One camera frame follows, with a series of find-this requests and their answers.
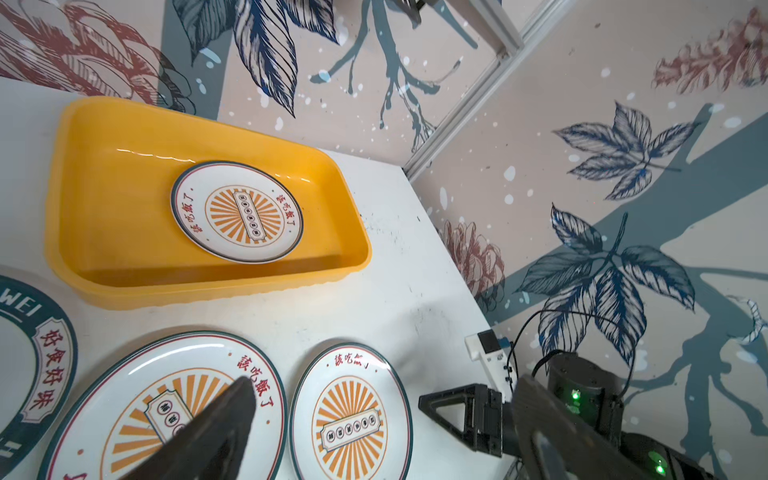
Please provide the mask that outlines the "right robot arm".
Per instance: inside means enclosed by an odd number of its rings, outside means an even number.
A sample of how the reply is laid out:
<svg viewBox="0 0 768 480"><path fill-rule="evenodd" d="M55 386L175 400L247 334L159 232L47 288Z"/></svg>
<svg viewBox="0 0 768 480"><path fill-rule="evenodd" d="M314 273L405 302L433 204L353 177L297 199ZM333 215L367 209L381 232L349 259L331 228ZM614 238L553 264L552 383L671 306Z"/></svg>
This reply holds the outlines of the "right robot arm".
<svg viewBox="0 0 768 480"><path fill-rule="evenodd" d="M625 386L575 353L536 365L508 401L483 384L426 394L419 408L474 452L511 456L524 479L709 479L711 473L646 435L622 429Z"/></svg>

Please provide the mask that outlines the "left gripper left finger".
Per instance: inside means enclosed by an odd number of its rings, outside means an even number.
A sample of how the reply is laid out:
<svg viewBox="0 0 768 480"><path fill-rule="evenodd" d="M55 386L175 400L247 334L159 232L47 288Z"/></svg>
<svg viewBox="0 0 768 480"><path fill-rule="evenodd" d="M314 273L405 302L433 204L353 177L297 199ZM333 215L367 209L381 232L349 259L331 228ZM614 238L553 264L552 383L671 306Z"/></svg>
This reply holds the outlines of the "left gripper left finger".
<svg viewBox="0 0 768 480"><path fill-rule="evenodd" d="M256 411L253 386L240 377L127 479L235 479Z"/></svg>

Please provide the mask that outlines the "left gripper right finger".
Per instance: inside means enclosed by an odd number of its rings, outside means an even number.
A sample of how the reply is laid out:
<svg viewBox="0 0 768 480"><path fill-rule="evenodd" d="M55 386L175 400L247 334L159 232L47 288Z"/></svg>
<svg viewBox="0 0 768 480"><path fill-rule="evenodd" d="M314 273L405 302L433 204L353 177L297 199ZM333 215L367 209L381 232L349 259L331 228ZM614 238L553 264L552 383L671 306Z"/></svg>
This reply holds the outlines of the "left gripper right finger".
<svg viewBox="0 0 768 480"><path fill-rule="evenodd" d="M512 416L530 479L648 477L530 375L517 382Z"/></svg>

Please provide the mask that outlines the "orange sunburst plate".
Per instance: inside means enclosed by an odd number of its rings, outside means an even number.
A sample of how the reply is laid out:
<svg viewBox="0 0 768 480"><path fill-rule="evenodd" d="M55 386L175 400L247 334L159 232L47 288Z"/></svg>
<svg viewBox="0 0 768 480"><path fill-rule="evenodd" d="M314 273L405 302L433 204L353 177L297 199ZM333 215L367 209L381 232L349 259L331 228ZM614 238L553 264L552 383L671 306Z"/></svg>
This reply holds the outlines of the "orange sunburst plate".
<svg viewBox="0 0 768 480"><path fill-rule="evenodd" d="M122 479L241 377L256 408L238 476L274 479L286 444L283 382L262 349L219 331L171 335L110 367L65 416L37 476Z"/></svg>
<svg viewBox="0 0 768 480"><path fill-rule="evenodd" d="M299 479L405 479L414 445L406 389L391 363L355 342L333 345L303 373L290 415Z"/></svg>
<svg viewBox="0 0 768 480"><path fill-rule="evenodd" d="M173 184L170 205L192 243L234 263L276 262L303 238L295 196L275 177L242 163L209 161L187 169Z"/></svg>

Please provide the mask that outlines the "green rim plate front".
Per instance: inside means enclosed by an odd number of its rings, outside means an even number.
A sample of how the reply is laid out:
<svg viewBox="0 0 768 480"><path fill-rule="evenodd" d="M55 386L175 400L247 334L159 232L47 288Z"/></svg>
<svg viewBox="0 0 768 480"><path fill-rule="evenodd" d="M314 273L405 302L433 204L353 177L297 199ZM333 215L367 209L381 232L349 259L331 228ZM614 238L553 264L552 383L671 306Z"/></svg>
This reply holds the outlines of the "green rim plate front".
<svg viewBox="0 0 768 480"><path fill-rule="evenodd" d="M47 433L77 369L75 330L51 297L1 278L1 476L7 477Z"/></svg>

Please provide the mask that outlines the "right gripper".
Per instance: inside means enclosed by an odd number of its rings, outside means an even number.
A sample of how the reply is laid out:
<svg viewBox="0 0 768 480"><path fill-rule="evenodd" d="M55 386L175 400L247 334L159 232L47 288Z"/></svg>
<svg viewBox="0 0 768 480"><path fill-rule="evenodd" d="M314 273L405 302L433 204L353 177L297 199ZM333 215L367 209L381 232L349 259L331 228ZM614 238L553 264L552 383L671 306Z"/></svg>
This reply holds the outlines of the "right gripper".
<svg viewBox="0 0 768 480"><path fill-rule="evenodd" d="M474 452L520 457L512 404L481 384L421 395L419 410Z"/></svg>

